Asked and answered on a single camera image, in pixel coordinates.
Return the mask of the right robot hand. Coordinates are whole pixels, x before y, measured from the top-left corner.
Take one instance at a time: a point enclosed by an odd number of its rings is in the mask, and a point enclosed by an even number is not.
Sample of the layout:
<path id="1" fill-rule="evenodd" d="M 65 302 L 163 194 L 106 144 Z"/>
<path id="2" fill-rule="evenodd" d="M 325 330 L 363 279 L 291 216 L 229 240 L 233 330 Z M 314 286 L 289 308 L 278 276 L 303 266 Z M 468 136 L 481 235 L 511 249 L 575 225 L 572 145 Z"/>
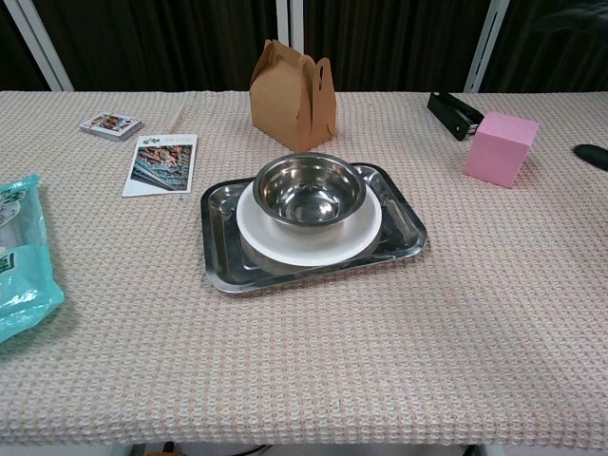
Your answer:
<path id="1" fill-rule="evenodd" d="M 608 150 L 594 144 L 578 144 L 573 148 L 574 154 L 603 171 L 608 170 Z"/>

